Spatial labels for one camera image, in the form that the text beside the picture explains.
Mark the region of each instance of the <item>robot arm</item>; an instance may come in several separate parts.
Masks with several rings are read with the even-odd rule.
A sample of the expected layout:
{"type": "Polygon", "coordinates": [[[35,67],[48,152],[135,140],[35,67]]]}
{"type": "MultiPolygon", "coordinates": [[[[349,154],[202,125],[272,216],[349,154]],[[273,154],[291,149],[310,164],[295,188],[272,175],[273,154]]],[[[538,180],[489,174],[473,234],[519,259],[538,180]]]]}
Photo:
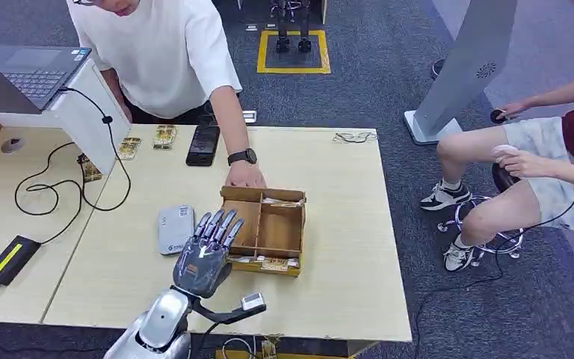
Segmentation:
{"type": "Polygon", "coordinates": [[[232,271],[226,257],[243,220],[238,219],[226,235],[236,211],[229,211],[220,222],[223,214],[220,209],[214,216],[206,213],[201,218],[175,264],[175,285],[163,291],[150,310],[133,321],[105,359],[187,359],[191,337],[186,318],[191,311],[220,324],[232,324],[265,311],[260,293],[242,298],[241,307],[229,313],[214,313],[201,305],[201,298],[210,298],[232,271]]]}

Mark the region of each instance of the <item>sneaker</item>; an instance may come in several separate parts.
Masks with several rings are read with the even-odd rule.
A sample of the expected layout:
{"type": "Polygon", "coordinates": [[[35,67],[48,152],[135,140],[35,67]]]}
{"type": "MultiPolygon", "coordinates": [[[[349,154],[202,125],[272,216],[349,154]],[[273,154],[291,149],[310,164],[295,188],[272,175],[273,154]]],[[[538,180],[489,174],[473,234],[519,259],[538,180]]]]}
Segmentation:
{"type": "Polygon", "coordinates": [[[469,266],[472,258],[474,257],[474,247],[459,248],[454,243],[450,244],[450,248],[443,254],[443,262],[445,263],[446,271],[460,271],[469,266]]]}
{"type": "Polygon", "coordinates": [[[424,198],[419,206],[427,211],[438,211],[453,204],[467,202],[470,198],[472,198],[472,193],[463,183],[459,185],[459,188],[451,190],[443,187],[443,181],[439,181],[432,188],[432,194],[424,198]]]}

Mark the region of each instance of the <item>person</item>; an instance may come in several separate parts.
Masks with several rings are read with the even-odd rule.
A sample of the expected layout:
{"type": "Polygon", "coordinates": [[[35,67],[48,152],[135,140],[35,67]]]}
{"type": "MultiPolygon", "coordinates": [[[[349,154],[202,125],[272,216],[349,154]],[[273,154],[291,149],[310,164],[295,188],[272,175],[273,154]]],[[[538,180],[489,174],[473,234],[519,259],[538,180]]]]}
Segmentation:
{"type": "MultiPolygon", "coordinates": [[[[510,103],[500,117],[570,102],[574,102],[574,82],[510,103]]],[[[448,136],[439,142],[437,154],[443,178],[421,201],[420,207],[428,211],[469,200],[472,194],[461,182],[466,163],[496,161],[511,176],[522,179],[464,218],[461,234],[444,255],[448,271],[467,267],[474,257],[473,246],[489,242],[501,231],[552,220],[574,200],[574,111],[564,117],[536,118],[448,136]],[[517,150],[492,154],[494,147],[502,144],[517,150]]],[[[574,205],[547,225],[574,230],[574,205]]]]}
{"type": "Polygon", "coordinates": [[[67,0],[82,47],[129,120],[175,122],[209,100],[231,162],[227,185],[265,187],[211,0],[67,0]]]}

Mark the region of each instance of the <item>robot finger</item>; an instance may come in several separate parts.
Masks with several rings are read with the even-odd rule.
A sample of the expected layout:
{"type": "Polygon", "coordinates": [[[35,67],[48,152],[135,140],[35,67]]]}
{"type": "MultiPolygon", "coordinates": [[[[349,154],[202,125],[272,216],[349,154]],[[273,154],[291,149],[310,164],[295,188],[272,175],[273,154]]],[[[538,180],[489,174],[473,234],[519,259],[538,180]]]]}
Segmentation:
{"type": "Polygon", "coordinates": [[[221,242],[221,239],[223,238],[223,235],[225,234],[227,227],[229,227],[230,223],[232,223],[232,220],[234,219],[235,216],[236,216],[236,209],[231,209],[226,215],[225,219],[221,222],[219,229],[217,229],[215,234],[212,236],[210,242],[215,242],[217,244],[221,242]]]}
{"type": "Polygon", "coordinates": [[[241,229],[241,227],[243,226],[243,218],[239,218],[238,221],[236,221],[236,223],[234,223],[234,226],[232,226],[232,229],[230,230],[230,232],[228,233],[227,237],[224,239],[223,241],[223,246],[224,247],[230,247],[232,245],[232,243],[234,242],[234,238],[236,237],[236,235],[238,234],[238,231],[241,229]]]}
{"type": "Polygon", "coordinates": [[[199,224],[194,229],[194,238],[199,238],[199,236],[203,234],[203,230],[206,228],[206,224],[208,223],[210,217],[212,217],[212,213],[210,212],[207,212],[205,215],[203,215],[203,217],[199,221],[199,224]]]}
{"type": "Polygon", "coordinates": [[[214,232],[217,225],[219,225],[219,221],[221,220],[221,217],[223,217],[224,213],[225,210],[219,209],[215,215],[212,216],[212,220],[210,220],[210,223],[206,226],[206,230],[203,231],[203,235],[201,236],[202,239],[210,239],[212,232],[214,232]]]}

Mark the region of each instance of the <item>eyeglasses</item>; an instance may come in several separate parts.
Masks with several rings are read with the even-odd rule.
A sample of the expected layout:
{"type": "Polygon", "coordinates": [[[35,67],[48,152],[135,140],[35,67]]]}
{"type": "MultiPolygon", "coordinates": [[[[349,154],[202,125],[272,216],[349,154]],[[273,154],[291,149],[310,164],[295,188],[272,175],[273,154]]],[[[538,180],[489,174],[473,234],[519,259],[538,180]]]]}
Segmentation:
{"type": "Polygon", "coordinates": [[[96,2],[94,0],[73,0],[74,4],[83,6],[95,6],[96,2]]]}
{"type": "Polygon", "coordinates": [[[377,134],[374,132],[360,132],[360,133],[336,133],[333,142],[351,142],[354,144],[362,144],[367,141],[377,140],[377,134]]]}

